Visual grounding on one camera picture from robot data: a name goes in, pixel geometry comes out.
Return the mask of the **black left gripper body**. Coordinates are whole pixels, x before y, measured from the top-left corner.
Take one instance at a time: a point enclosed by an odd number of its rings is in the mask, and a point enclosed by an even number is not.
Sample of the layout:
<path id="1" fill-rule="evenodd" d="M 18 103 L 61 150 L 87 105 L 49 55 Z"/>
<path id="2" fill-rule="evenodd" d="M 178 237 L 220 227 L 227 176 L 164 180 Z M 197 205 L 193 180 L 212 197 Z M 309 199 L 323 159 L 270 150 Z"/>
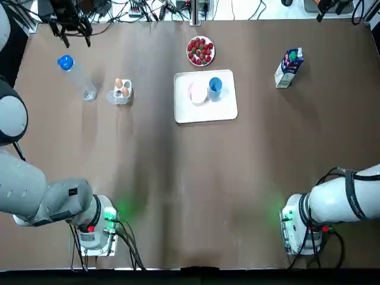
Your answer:
<path id="1" fill-rule="evenodd" d="M 53 9 L 47 18 L 52 31 L 91 31 L 91 24 L 86 15 L 80 14 L 76 1 L 51 0 Z"/>

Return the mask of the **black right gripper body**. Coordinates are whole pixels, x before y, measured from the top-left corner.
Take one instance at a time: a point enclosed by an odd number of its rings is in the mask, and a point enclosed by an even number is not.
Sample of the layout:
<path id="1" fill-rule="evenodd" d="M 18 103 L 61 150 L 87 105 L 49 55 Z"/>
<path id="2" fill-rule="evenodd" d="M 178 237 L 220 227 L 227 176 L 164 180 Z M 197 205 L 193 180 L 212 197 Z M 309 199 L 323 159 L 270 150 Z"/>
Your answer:
<path id="1" fill-rule="evenodd" d="M 346 7 L 346 1 L 342 0 L 322 0 L 322 12 L 328 12 L 335 8 L 335 12 L 342 12 Z"/>

